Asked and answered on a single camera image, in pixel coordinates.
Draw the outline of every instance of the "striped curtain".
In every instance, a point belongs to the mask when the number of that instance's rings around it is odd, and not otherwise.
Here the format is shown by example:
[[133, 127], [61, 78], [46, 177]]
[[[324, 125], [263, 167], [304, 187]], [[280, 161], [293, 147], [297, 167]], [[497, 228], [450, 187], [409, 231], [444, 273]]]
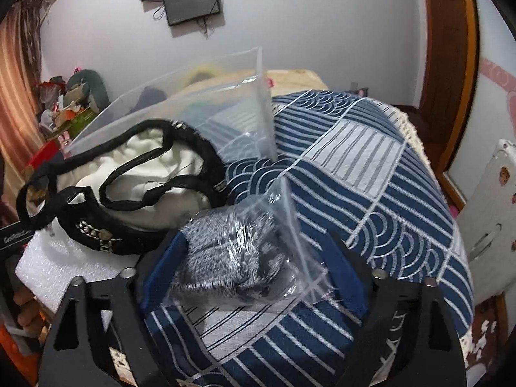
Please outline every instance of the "striped curtain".
[[5, 163], [2, 201], [14, 209], [22, 171], [43, 145], [33, 93], [39, 81], [39, 8], [35, 0], [15, 3], [0, 24], [0, 152]]

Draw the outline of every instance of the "wooden door frame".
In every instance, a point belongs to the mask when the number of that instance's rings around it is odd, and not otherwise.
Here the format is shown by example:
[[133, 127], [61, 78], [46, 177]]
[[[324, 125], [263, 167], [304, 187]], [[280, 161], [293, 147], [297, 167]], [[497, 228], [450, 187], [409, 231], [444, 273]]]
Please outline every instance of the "wooden door frame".
[[[432, 53], [432, 13], [429, 10], [430, 1], [426, 1], [427, 7], [427, 23], [428, 23], [428, 44], [427, 59]], [[467, 23], [467, 48], [466, 48], [466, 68], [464, 72], [464, 80], [462, 85], [459, 108], [453, 129], [451, 131], [446, 147], [439, 158], [439, 163], [434, 169], [435, 176], [439, 181], [443, 191], [450, 197], [453, 203], [460, 211], [464, 207], [464, 198], [448, 177], [447, 171], [452, 165], [455, 154], [459, 148], [460, 141], [464, 134], [466, 124], [471, 110], [471, 103], [475, 95], [475, 87], [477, 82], [478, 61], [479, 61], [479, 30], [478, 30], [478, 14], [475, 0], [464, 0]], [[429, 63], [426, 64], [425, 80], [422, 88], [422, 97], [425, 97], [427, 85], [427, 77], [429, 74]]]

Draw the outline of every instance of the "blue fabric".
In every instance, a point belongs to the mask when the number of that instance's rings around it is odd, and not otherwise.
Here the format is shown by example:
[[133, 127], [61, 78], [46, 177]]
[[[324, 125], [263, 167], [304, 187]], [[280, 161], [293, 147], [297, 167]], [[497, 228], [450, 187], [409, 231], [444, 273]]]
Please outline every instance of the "blue fabric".
[[320, 255], [330, 271], [331, 280], [337, 289], [336, 294], [345, 309], [360, 319], [364, 317], [368, 310], [364, 286], [344, 253], [329, 235]]
[[170, 247], [156, 262], [149, 276], [143, 283], [140, 310], [144, 316], [159, 308], [170, 282], [174, 278], [175, 271], [188, 252], [188, 241], [182, 232], [177, 232], [170, 243]]
[[[229, 202], [263, 194], [280, 175], [288, 178], [302, 236], [326, 261], [342, 301], [158, 309], [146, 323], [177, 378], [203, 386], [334, 385], [363, 307], [329, 231], [394, 278], [436, 277], [463, 336], [473, 320], [468, 260], [440, 189], [399, 132], [394, 109], [330, 91], [274, 102], [279, 158], [227, 164]], [[384, 358], [395, 349], [402, 322], [394, 317]]]

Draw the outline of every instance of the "person's finger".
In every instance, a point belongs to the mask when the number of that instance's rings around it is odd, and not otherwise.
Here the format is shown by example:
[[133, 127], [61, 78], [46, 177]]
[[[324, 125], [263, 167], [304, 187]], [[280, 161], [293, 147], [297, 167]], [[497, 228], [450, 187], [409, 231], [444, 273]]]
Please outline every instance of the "person's finger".
[[13, 299], [17, 305], [27, 304], [34, 298], [34, 294], [26, 286], [21, 287], [15, 292]]
[[39, 315], [40, 306], [36, 300], [29, 301], [22, 306], [22, 311], [18, 315], [18, 323], [27, 326], [36, 316]]
[[29, 334], [39, 335], [41, 333], [41, 329], [43, 329], [44, 325], [45, 325], [45, 323], [43, 322], [43, 319], [40, 316], [38, 316], [33, 321], [31, 321], [28, 325], [24, 326], [23, 328]]

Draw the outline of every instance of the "plastic bag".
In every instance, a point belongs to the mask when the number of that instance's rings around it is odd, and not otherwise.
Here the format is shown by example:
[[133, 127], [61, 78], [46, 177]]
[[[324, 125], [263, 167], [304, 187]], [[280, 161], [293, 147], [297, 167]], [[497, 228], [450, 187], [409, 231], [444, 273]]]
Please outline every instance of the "plastic bag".
[[316, 303], [331, 296], [327, 269], [301, 238], [288, 180], [264, 195], [203, 211], [181, 232], [188, 254], [163, 305], [271, 304], [288, 297]]
[[278, 157], [261, 48], [182, 68], [123, 94], [66, 154], [83, 153], [145, 119], [186, 123], [212, 143], [224, 162]]
[[53, 83], [42, 83], [39, 90], [39, 100], [45, 107], [50, 109], [59, 99], [61, 87]]

